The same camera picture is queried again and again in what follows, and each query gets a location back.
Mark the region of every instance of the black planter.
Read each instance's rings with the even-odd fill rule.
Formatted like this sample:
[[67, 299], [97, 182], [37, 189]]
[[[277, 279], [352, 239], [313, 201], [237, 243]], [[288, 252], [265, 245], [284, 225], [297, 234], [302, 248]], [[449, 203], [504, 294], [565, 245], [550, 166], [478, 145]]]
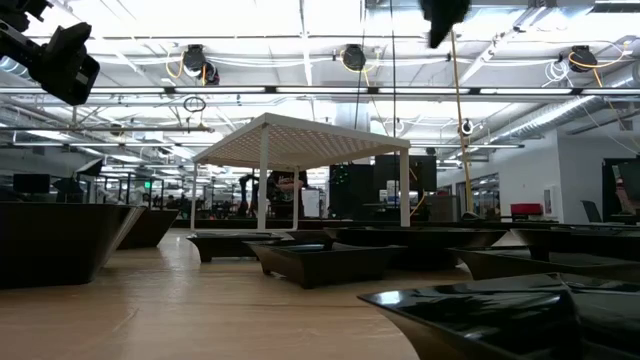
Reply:
[[200, 253], [200, 261], [210, 262], [214, 257], [256, 257], [245, 244], [249, 241], [278, 241], [282, 239], [273, 234], [207, 234], [196, 233], [188, 236]]
[[549, 252], [535, 246], [457, 248], [475, 280], [562, 272], [640, 283], [640, 262], [584, 253]]
[[122, 240], [118, 250], [157, 247], [177, 216], [178, 211], [146, 209], [127, 237]]
[[0, 287], [91, 282], [143, 208], [0, 203]]
[[420, 359], [640, 359], [640, 286], [538, 274], [359, 298]]
[[554, 252], [580, 252], [640, 261], [640, 231], [512, 229], [525, 245]]
[[445, 270], [458, 265], [451, 247], [491, 246], [505, 230], [449, 228], [343, 228], [328, 230], [340, 243], [354, 246], [406, 246], [391, 267], [409, 270]]
[[332, 242], [282, 241], [249, 243], [258, 255], [262, 272], [272, 271], [304, 289], [338, 282], [381, 279], [389, 260], [404, 248], [354, 247]]

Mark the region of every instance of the black equipment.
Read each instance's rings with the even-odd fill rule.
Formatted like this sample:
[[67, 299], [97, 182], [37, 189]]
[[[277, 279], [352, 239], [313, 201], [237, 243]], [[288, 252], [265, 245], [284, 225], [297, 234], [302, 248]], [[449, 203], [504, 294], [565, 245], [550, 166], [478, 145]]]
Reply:
[[100, 73], [100, 64], [87, 55], [84, 43], [91, 25], [58, 27], [51, 42], [37, 45], [22, 35], [29, 27], [26, 14], [42, 21], [50, 7], [46, 0], [3, 0], [0, 3], [0, 58], [8, 56], [29, 70], [42, 89], [69, 105], [82, 105]]
[[218, 68], [207, 61], [203, 45], [189, 45], [184, 53], [185, 72], [198, 80], [204, 76], [205, 85], [220, 85]]
[[429, 46], [435, 49], [451, 31], [453, 24], [464, 20], [471, 0], [420, 0], [420, 5], [424, 19], [431, 21]]
[[48, 194], [49, 174], [13, 174], [13, 191], [23, 194]]

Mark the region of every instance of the ceiling pipe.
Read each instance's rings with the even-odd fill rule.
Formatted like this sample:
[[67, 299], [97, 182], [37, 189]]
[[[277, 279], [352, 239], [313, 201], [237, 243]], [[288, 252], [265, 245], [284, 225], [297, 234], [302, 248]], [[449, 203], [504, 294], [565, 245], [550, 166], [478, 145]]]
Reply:
[[57, 131], [57, 132], [213, 132], [209, 128], [185, 127], [0, 127], [0, 132], [10, 131]]
[[[640, 87], [640, 61], [606, 76], [605, 87]], [[495, 132], [490, 142], [503, 142], [514, 137], [524, 140], [532, 135], [542, 134], [584, 116], [585, 111], [595, 113], [606, 106], [607, 102], [603, 97], [593, 95], [578, 96], [561, 104], [547, 105]]]

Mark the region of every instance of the ceiling duct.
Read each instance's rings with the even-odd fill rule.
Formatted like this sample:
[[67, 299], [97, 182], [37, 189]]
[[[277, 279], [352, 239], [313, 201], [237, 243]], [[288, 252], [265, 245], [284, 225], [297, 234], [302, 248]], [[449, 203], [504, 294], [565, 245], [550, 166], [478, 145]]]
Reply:
[[[629, 67], [608, 75], [605, 87], [640, 87], [640, 62], [635, 62]], [[526, 139], [584, 116], [585, 110], [589, 113], [594, 113], [606, 106], [607, 103], [600, 96], [578, 96], [564, 103], [547, 105], [503, 127], [493, 135], [491, 142], [506, 141], [512, 137], [520, 140]]]

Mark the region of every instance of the overhead light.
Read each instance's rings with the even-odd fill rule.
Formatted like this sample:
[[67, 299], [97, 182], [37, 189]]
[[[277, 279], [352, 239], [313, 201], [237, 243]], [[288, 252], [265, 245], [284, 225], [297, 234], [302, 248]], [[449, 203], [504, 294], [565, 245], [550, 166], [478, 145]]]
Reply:
[[489, 145], [469, 145], [469, 147], [476, 149], [522, 149], [524, 144], [489, 144]]
[[47, 92], [41, 88], [0, 88], [0, 94], [46, 94]]
[[58, 131], [50, 131], [50, 130], [31, 130], [31, 131], [27, 131], [27, 133], [31, 134], [31, 135], [36, 135], [36, 136], [40, 136], [40, 137], [44, 137], [47, 139], [51, 139], [51, 140], [60, 140], [60, 141], [65, 141], [65, 140], [70, 140], [72, 139], [70, 136], [61, 134]]
[[[469, 93], [469, 89], [460, 89], [461, 95]], [[378, 90], [380, 94], [434, 94], [434, 95], [453, 95], [456, 94], [455, 88], [414, 88], [414, 87], [399, 87], [399, 88], [380, 88]]]
[[62, 147], [64, 144], [61, 143], [11, 143], [13, 146], [24, 146], [24, 147]]
[[160, 172], [167, 175], [180, 175], [180, 170], [160, 170]]
[[314, 87], [314, 86], [279, 86], [276, 88], [276, 92], [279, 93], [296, 93], [296, 94], [305, 94], [305, 93], [322, 93], [322, 94], [333, 94], [333, 93], [348, 93], [355, 94], [358, 92], [366, 92], [367, 88], [357, 88], [357, 87]]
[[120, 160], [124, 162], [144, 162], [144, 160], [135, 156], [129, 156], [129, 155], [109, 155], [109, 156], [111, 156], [116, 160]]
[[482, 95], [569, 95], [573, 89], [481, 89]]
[[93, 88], [91, 94], [164, 94], [161, 87], [99, 87]]
[[82, 151], [84, 151], [84, 152], [88, 153], [88, 154], [92, 154], [92, 155], [96, 155], [96, 156], [104, 156], [104, 154], [103, 154], [103, 153], [101, 153], [101, 152], [99, 152], [99, 151], [95, 151], [95, 150], [93, 150], [93, 149], [84, 148], [84, 147], [81, 147], [80, 149], [81, 149]]
[[71, 146], [81, 146], [81, 147], [118, 147], [120, 144], [116, 143], [71, 143]]
[[239, 86], [177, 87], [174, 90], [179, 94], [238, 94], [265, 92], [264, 87]]
[[583, 95], [640, 95], [640, 89], [584, 89]]

